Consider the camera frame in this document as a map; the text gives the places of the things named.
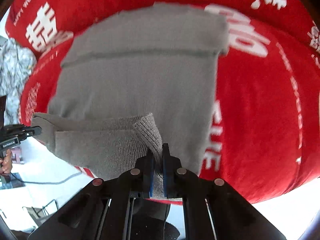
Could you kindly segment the person's left hand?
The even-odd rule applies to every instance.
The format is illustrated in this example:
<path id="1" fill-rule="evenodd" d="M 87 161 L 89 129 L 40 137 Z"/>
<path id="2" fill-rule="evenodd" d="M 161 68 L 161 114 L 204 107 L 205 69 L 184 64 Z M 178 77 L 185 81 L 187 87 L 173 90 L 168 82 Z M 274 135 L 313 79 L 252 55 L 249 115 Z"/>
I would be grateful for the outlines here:
<path id="1" fill-rule="evenodd" d="M 8 149 L 1 159 L 1 175 L 9 175 L 12 170 L 12 151 Z"/>

